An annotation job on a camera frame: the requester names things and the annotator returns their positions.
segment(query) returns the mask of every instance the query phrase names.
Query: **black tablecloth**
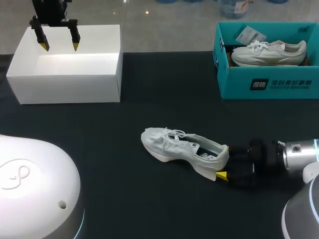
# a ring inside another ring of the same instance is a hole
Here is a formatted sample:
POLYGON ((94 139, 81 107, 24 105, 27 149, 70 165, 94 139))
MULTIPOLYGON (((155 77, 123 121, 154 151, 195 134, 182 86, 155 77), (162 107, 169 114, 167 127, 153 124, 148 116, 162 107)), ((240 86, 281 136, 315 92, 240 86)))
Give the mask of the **black tablecloth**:
POLYGON ((282 210, 300 185, 227 187, 182 160, 161 163, 140 134, 168 127, 221 144, 311 139, 318 101, 224 101, 212 52, 184 52, 125 54, 121 103, 21 106, 5 79, 9 57, 0 61, 0 133, 48 141, 71 156, 87 238, 283 238, 282 210))

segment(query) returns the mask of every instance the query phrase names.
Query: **black logo on box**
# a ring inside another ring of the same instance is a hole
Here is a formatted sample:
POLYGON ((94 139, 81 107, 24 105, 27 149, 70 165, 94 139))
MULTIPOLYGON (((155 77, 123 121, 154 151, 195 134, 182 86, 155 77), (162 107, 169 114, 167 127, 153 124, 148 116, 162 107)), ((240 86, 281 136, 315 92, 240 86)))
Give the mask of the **black logo on box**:
POLYGON ((216 64, 215 64, 215 67, 216 67, 216 71, 218 72, 218 67, 219 67, 218 56, 216 56, 216 64))
POLYGON ((219 40, 219 45, 220 45, 220 50, 223 51, 223 48, 225 47, 225 45, 222 38, 220 38, 219 40))
POLYGON ((269 79, 253 79, 250 85, 251 91, 264 91, 267 88, 269 79))

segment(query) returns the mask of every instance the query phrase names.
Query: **robot logo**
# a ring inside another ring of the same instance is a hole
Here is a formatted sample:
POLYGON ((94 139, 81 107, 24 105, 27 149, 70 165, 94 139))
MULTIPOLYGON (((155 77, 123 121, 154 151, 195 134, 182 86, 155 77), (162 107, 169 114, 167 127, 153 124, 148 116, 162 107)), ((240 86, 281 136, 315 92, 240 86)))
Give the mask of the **robot logo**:
POLYGON ((13 159, 0 165, 0 189, 12 190, 20 187, 35 164, 27 159, 13 159))

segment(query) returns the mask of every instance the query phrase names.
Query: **white sneaker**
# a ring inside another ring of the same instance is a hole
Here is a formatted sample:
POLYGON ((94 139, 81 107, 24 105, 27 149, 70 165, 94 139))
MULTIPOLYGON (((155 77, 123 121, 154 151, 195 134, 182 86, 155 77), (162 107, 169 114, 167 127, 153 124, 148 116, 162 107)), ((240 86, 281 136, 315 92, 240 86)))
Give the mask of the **white sneaker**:
POLYGON ((231 58, 238 66, 300 65, 307 54, 307 44, 297 45, 282 41, 272 43, 255 41, 234 49, 231 58))
POLYGON ((146 150, 162 162, 184 159, 195 171, 215 181, 229 158, 228 146, 196 134, 167 128, 147 128, 141 135, 146 150))

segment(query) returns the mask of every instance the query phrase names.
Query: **shoe sole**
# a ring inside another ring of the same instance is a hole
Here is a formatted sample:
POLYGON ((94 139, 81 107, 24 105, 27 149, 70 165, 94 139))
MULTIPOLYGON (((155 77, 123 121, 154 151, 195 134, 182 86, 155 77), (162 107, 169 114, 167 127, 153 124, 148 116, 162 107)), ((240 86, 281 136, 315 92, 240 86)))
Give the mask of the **shoe sole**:
MULTIPOLYGON (((174 157, 166 157, 166 156, 163 156, 163 155, 160 155, 158 153, 155 153, 153 151, 151 151, 149 148, 147 148, 144 144, 143 144, 144 148, 156 159, 158 159, 159 161, 163 162, 163 163, 167 163, 169 161, 172 161, 172 160, 176 160, 176 159, 179 159, 179 158, 174 158, 174 157)), ((216 180, 216 173, 215 172, 212 172, 211 170, 209 169, 206 169, 204 167, 200 167, 198 165, 192 165, 191 163, 189 163, 193 169, 199 173, 200 175, 202 175, 203 177, 205 178, 208 178, 212 181, 215 181, 216 180)))
MULTIPOLYGON (((248 64, 244 64, 244 63, 240 63, 240 62, 237 62, 235 60, 232 59, 232 61, 237 65, 237 66, 253 66, 253 67, 259 67, 257 65, 248 65, 248 64)), ((273 65, 273 66, 301 66, 301 65, 273 65)))

